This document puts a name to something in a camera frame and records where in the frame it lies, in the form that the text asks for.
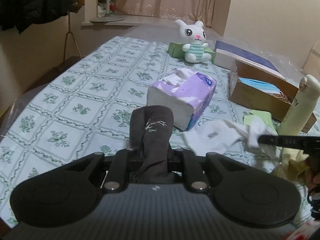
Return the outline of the person's right hand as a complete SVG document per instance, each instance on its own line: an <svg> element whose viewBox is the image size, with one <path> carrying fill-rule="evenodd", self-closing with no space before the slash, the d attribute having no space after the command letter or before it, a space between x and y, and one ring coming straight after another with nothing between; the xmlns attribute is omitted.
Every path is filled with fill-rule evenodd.
<svg viewBox="0 0 320 240"><path fill-rule="evenodd" d="M319 185L319 158L309 155L304 163L308 168L304 175L305 183L308 191L310 192Z"/></svg>

